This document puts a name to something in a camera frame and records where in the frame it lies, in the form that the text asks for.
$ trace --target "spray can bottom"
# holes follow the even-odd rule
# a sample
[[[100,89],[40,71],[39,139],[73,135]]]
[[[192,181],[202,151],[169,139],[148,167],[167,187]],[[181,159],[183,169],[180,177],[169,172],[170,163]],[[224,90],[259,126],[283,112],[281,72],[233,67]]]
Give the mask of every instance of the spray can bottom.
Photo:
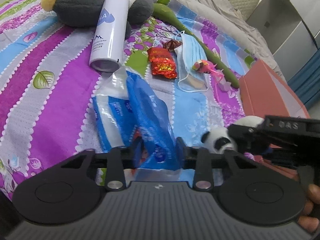
[[[119,60],[97,59],[90,64],[90,67],[98,72],[113,73],[119,69],[120,63]]]

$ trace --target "beige sheet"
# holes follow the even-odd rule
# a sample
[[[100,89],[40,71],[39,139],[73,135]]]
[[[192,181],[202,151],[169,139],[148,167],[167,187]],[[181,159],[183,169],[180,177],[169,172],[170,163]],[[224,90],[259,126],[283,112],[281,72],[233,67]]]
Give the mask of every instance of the beige sheet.
[[[213,22],[218,28],[238,41],[243,49],[248,49],[262,59],[283,80],[282,72],[271,54],[265,39],[259,31],[249,26],[228,0],[177,0],[198,15]]]

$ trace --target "bed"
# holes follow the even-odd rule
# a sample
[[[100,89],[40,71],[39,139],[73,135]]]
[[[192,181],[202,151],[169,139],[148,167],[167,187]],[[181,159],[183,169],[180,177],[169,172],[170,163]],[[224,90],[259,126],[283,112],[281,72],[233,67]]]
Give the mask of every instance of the bed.
[[[153,1],[171,8],[238,78],[258,59],[283,78],[265,40],[228,0]],[[0,7],[0,188],[9,198],[23,180],[77,152],[101,152],[91,97],[104,77],[88,66],[94,29],[64,26],[39,3],[10,0]],[[123,60],[166,103],[175,136],[199,145],[205,131],[227,127],[245,113],[239,90],[211,85],[186,93],[177,82],[151,75],[146,50],[176,33],[155,18],[132,26]],[[98,183],[103,176],[100,171]]]

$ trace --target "silver bolt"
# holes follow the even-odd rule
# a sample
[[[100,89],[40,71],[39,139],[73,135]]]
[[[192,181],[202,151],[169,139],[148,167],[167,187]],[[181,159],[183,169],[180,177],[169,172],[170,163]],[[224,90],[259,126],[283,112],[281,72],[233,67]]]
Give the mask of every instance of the silver bolt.
[[[208,189],[211,187],[211,183],[205,180],[198,181],[196,187],[199,189]]]
[[[113,181],[110,181],[107,186],[108,188],[111,188],[111,189],[120,189],[122,188],[123,183],[119,180],[113,180]]]

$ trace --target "black device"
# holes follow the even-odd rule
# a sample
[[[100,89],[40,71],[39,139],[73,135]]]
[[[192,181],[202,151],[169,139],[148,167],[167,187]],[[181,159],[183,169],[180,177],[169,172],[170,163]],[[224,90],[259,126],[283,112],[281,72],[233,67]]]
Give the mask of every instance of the black device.
[[[293,122],[298,129],[287,124],[288,130],[281,130],[280,122]],[[267,116],[258,128],[232,126],[229,133],[243,129],[235,138],[242,150],[280,142],[294,151],[293,161],[316,168],[312,158],[317,154],[304,150],[305,142],[318,143],[316,124]],[[297,224],[306,203],[303,187],[233,150],[210,154],[177,138],[182,168],[195,169],[193,185],[133,181],[127,186],[123,170],[134,168],[135,152],[142,147],[138,138],[106,154],[85,150],[22,182],[12,203],[24,221],[6,239],[318,239],[319,232],[311,235]],[[94,181],[98,168],[107,168],[104,186]],[[221,186],[214,185],[214,168],[228,174]]]

